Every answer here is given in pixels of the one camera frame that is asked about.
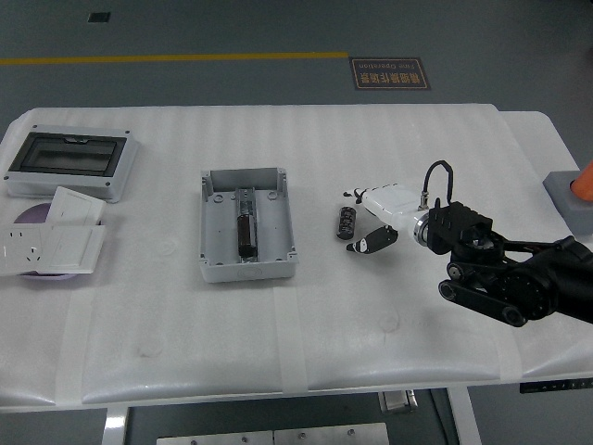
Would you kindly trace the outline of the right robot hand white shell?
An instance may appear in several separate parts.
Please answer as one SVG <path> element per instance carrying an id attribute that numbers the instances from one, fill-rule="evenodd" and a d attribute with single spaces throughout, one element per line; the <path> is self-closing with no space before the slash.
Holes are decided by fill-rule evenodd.
<path id="1" fill-rule="evenodd" d="M 428 211 L 420 209 L 421 200 L 401 184 L 387 184 L 373 188 L 355 188 L 344 192 L 354 197 L 382 225 L 360 240 L 349 243 L 347 251 L 372 254 L 397 241 L 405 231 L 418 244 L 427 246 Z"/>

